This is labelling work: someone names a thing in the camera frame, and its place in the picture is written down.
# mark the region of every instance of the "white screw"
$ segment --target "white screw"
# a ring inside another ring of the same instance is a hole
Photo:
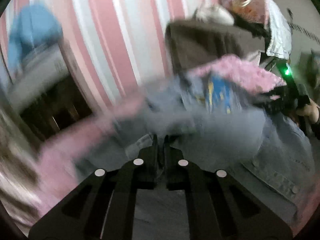
[[[224,178],[227,175],[227,172],[224,170],[218,170],[217,171],[217,176],[220,178]]]
[[[103,176],[105,173],[106,173],[106,172],[105,172],[105,170],[103,170],[103,169],[97,169],[97,170],[94,172],[94,174],[95,174],[97,177],[101,177],[101,176]]]
[[[189,163],[188,163],[187,160],[180,160],[180,161],[178,161],[178,164],[179,164],[180,166],[187,166]]]
[[[133,161],[133,164],[134,164],[134,165],[137,165],[137,166],[140,166],[140,165],[143,164],[143,160],[142,160],[142,159],[135,159],[135,160]]]

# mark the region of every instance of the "metal rivet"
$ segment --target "metal rivet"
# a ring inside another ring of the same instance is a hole
[[[95,174],[97,177],[101,177],[101,176],[103,176],[105,173],[106,173],[106,172],[105,172],[105,170],[103,170],[103,169],[97,169],[97,170],[94,172],[94,174]]]
[[[299,192],[299,188],[297,186],[293,186],[291,191],[293,194],[297,194]]]
[[[143,160],[142,160],[142,159],[135,159],[135,160],[133,161],[133,164],[134,164],[134,165],[137,165],[137,166],[140,166],[140,165],[143,164]]]
[[[180,160],[180,161],[178,161],[178,164],[179,164],[180,166],[187,166],[189,163],[188,163],[187,160]]]
[[[224,170],[218,170],[217,171],[217,176],[220,178],[224,178],[227,175],[227,172]]]

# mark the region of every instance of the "hand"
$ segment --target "hand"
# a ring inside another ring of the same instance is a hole
[[[311,104],[296,111],[297,115],[307,116],[311,124],[318,122],[319,110],[318,105],[310,99]]]

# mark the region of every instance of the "white fabric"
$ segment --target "white fabric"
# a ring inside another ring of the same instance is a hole
[[[234,25],[233,16],[221,5],[212,7],[199,7],[196,11],[196,19],[202,22],[214,22],[223,25]]]
[[[269,17],[271,41],[266,51],[268,56],[289,59],[291,53],[291,30],[280,8],[273,0],[266,0]]]

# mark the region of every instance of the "black device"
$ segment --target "black device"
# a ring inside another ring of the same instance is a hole
[[[117,171],[96,170],[30,230],[30,240],[132,239],[137,189],[154,189],[164,167],[168,190],[184,190],[192,240],[289,240],[289,226],[232,176],[184,160],[157,137]]]
[[[287,83],[286,86],[275,87],[273,90],[264,93],[264,96],[279,96],[276,100],[257,103],[257,107],[265,109],[268,114],[276,114],[279,112],[290,112],[301,109],[306,105],[310,105],[310,99],[305,86],[296,84],[289,64],[285,60],[277,62],[277,68],[281,77]],[[306,134],[306,121],[303,116],[299,116],[300,129]]]

